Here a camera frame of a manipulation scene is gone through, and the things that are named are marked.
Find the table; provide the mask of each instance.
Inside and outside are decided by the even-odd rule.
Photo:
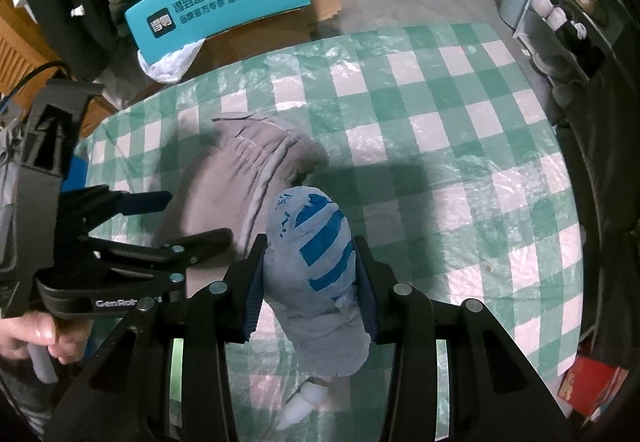
[[[580,228],[569,178],[535,94],[489,25],[388,28],[305,43],[167,88],[107,119],[79,148],[87,183],[174,191],[214,141],[218,112],[264,111],[326,149],[308,185],[400,281],[431,298],[484,301],[542,375],[573,362],[582,309]],[[117,216],[92,234],[148,244],[159,216]],[[372,347],[309,420],[274,433],[302,382],[268,307],[246,345],[227,348],[243,441],[376,440],[392,349]],[[438,436],[447,434],[445,349]]]

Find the black logo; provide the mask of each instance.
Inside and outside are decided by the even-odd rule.
[[[171,19],[167,8],[163,8],[152,16],[149,16],[146,18],[146,22],[149,24],[149,28],[151,28],[156,39],[175,30],[174,20]]]

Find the silver screw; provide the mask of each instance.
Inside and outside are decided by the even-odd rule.
[[[411,286],[406,283],[396,283],[394,285],[394,292],[399,296],[408,296],[411,294]]]
[[[151,310],[151,308],[153,308],[155,304],[156,300],[152,297],[143,297],[140,301],[138,301],[136,307],[138,308],[138,310],[146,312],[147,310]]]
[[[214,281],[209,285],[209,292],[212,294],[224,294],[228,286],[224,281]]]
[[[481,312],[482,311],[482,303],[477,299],[470,299],[465,303],[465,307],[467,310],[472,312]]]

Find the gray handle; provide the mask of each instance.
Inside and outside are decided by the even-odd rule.
[[[47,346],[27,344],[27,351],[33,362],[33,371],[44,384],[55,384],[58,382],[58,375],[53,368],[53,362],[49,356]]]

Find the human hand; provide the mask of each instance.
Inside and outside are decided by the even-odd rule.
[[[69,321],[39,311],[0,319],[0,357],[28,359],[27,343],[34,343],[47,346],[51,357],[62,364],[78,362],[84,355],[92,324],[90,319]]]

